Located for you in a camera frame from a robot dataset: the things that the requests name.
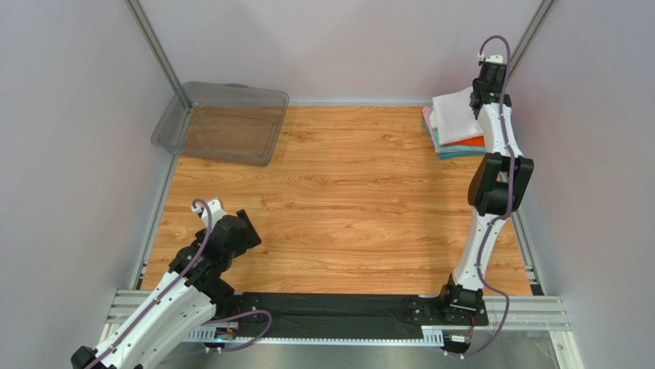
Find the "white t-shirt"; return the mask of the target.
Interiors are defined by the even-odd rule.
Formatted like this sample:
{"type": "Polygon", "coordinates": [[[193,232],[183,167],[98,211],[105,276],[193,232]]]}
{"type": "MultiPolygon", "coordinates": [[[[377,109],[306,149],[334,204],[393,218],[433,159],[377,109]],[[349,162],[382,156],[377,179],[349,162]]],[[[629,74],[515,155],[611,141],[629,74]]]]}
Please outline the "white t-shirt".
{"type": "Polygon", "coordinates": [[[473,88],[468,87],[432,98],[430,123],[437,130],[440,144],[450,145],[483,136],[474,111],[470,107],[472,92],[473,88]]]}

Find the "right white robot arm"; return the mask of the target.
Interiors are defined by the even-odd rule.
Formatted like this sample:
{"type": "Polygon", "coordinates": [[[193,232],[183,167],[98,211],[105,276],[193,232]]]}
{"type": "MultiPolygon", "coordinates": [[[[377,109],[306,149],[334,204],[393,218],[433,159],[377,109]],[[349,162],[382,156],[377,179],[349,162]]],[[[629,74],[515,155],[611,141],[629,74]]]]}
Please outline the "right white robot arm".
{"type": "Polygon", "coordinates": [[[494,245],[523,200],[534,171],[534,161],[523,156],[511,123],[511,99],[505,92],[508,66],[497,56],[482,58],[480,74],[472,82],[470,106],[480,124],[486,152],[467,193],[472,222],[464,252],[441,290],[448,310],[480,310],[484,277],[494,245]]]}

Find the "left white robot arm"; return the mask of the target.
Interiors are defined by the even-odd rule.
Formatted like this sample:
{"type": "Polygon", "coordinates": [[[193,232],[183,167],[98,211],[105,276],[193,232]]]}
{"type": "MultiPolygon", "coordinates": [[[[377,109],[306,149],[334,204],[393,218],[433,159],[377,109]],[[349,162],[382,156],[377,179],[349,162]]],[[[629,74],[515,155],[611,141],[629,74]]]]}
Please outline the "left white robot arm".
{"type": "Polygon", "coordinates": [[[194,212],[206,227],[177,253],[156,288],[117,331],[72,355],[72,367],[153,368],[202,324],[244,317],[234,288],[221,276],[261,238],[245,210],[227,214],[214,200],[194,212]]]}

